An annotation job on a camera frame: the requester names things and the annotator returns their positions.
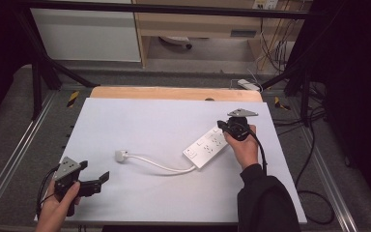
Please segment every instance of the white plug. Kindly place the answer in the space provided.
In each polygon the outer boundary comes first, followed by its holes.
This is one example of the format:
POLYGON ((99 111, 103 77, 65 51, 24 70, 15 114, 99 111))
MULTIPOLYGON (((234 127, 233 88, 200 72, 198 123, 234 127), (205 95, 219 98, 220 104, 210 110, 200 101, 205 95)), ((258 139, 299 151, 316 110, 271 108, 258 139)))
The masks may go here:
POLYGON ((128 152, 124 150, 116 151, 114 159, 116 159, 117 162, 123 162, 128 157, 128 152))

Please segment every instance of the white power cord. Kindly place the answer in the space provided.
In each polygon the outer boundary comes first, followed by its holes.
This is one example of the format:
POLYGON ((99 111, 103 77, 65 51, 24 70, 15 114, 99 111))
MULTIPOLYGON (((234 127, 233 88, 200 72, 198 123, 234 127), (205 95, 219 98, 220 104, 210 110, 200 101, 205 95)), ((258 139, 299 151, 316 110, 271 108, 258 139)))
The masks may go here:
POLYGON ((116 159, 117 162, 123 162, 127 158, 135 158, 135 159, 138 159, 138 160, 142 160, 142 161, 145 161, 149 164, 152 164, 154 166, 162 168, 164 170, 171 171, 171 172, 177 172, 177 173, 187 173, 187 172, 190 172, 190 171, 192 171, 196 168, 196 166, 194 165, 194 166, 192 166, 192 167, 190 167, 189 169, 186 169, 186 170, 173 169, 173 168, 162 166, 162 165, 157 164, 157 163, 155 163, 153 161, 150 161, 148 159, 144 159, 144 158, 141 158, 141 157, 138 157, 138 156, 129 155, 127 151, 122 151, 122 150, 121 151, 116 151, 115 159, 116 159))

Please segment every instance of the table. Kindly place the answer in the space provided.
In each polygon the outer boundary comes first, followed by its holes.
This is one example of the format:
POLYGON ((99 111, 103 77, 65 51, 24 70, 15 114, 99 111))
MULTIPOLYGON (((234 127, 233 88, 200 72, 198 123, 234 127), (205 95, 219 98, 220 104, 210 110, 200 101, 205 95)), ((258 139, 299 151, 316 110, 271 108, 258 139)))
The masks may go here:
POLYGON ((97 87, 86 100, 63 157, 89 162, 80 174, 81 181, 93 180, 105 171, 110 171, 110 180, 101 193, 83 199, 68 221, 103 225, 237 223, 237 193, 243 181, 230 147, 203 168, 184 175, 172 175, 136 159, 123 164, 114 161, 116 150, 128 150, 165 166, 187 169, 191 163, 183 157, 183 149, 236 108, 259 113, 249 117, 248 123, 257 125, 269 174, 286 186, 300 223, 306 223, 271 115, 259 93, 158 87, 97 87), (256 98, 237 101, 236 93, 242 99, 245 94, 256 98), (221 101, 196 100, 205 98, 221 101))

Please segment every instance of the gray carpet floor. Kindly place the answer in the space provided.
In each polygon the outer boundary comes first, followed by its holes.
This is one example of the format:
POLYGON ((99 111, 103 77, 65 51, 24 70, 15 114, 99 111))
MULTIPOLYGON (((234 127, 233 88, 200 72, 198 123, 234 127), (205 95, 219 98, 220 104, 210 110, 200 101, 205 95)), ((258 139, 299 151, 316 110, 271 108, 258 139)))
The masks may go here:
MULTIPOLYGON (((208 87, 208 88, 239 88, 233 79, 248 78, 243 74, 186 74, 158 72, 84 72, 87 79, 96 80, 103 85, 142 85, 142 86, 177 86, 177 87, 208 87)), ((32 116, 31 75, 28 70, 20 70, 15 76, 10 93, 0 106, 0 171, 12 154, 17 142, 25 132, 32 116)), ((72 108, 67 102, 73 86, 56 94, 46 118, 34 137, 23 160, 17 168, 11 182, 0 199, 0 225, 35 226, 35 204, 38 188, 44 174, 55 166, 68 143, 68 134, 78 117, 85 98, 91 89, 75 87, 80 91, 72 108)), ((280 97, 281 103, 288 100, 280 97)), ((269 104, 273 119, 292 120, 292 110, 274 106, 275 94, 263 94, 264 101, 269 104)), ((332 172, 340 191, 350 209, 360 231, 371 231, 371 192, 357 169, 349 168, 335 141, 328 122, 320 120, 314 123, 317 145, 332 172)), ((276 128, 282 133, 290 128, 276 128)), ((294 180, 297 178, 309 151, 299 129, 283 133, 279 136, 288 166, 294 180)), ((304 172, 299 189, 314 190, 325 195, 324 187, 312 161, 304 172)), ((313 218, 326 220, 329 218, 328 206, 321 199, 313 196, 301 198, 305 212, 313 218)), ((338 221, 328 225, 309 222, 301 227, 303 231, 341 231, 338 221)))

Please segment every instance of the power strip switch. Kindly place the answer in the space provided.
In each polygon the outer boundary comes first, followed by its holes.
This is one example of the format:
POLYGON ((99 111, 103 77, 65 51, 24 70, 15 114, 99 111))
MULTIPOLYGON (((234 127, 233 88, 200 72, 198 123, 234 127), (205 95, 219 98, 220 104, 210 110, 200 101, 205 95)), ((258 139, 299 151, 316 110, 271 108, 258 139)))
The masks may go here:
POLYGON ((215 126, 186 148, 183 154, 195 166, 202 168, 227 145, 222 130, 215 126))
POLYGON ((258 91, 260 88, 253 83, 247 81, 246 79, 241 79, 238 81, 238 84, 243 87, 244 89, 247 90, 253 90, 253 91, 258 91))

